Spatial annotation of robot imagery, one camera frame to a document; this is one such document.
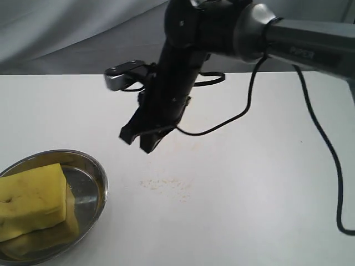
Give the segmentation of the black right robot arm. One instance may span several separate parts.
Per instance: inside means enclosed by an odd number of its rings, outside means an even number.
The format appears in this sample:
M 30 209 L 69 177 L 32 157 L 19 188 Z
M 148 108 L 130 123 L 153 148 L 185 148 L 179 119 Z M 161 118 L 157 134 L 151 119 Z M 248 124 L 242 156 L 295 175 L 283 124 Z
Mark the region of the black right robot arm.
M 254 63 L 267 57 L 354 79 L 354 25 L 277 17 L 252 1 L 170 1 L 166 40 L 148 76 L 139 107 L 122 127 L 127 144 L 146 153 L 180 122 L 193 84 L 209 54 Z

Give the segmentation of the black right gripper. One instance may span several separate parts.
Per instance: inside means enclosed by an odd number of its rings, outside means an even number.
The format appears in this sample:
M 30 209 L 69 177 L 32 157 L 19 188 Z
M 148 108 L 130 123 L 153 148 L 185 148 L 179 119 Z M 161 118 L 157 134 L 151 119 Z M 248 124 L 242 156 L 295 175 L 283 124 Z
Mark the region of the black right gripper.
M 140 148 L 146 154 L 153 152 L 175 129 L 206 57 L 207 52 L 194 47 L 163 47 L 156 76 L 137 111 L 121 128 L 120 139 L 132 144 L 140 135 Z

